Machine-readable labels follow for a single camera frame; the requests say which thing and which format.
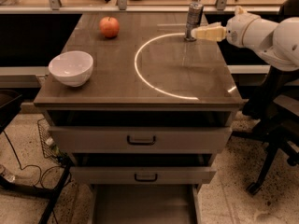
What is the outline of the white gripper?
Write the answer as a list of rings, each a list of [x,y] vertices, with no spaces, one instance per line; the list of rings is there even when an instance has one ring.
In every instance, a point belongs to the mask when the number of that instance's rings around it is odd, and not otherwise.
[[[219,22],[214,22],[192,29],[191,36],[195,39],[216,42],[226,38],[231,45],[244,48],[243,39],[245,32],[258,19],[260,19],[259,15],[247,12],[242,6],[236,6],[235,15],[227,21],[226,28]]]

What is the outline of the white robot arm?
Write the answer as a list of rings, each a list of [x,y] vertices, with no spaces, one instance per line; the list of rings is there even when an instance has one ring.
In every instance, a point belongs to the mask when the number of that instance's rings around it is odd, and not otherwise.
[[[191,29],[195,39],[222,41],[252,50],[259,58],[281,71],[299,69],[299,18],[292,17],[282,22],[263,19],[235,7],[235,15],[226,26],[219,22]]]

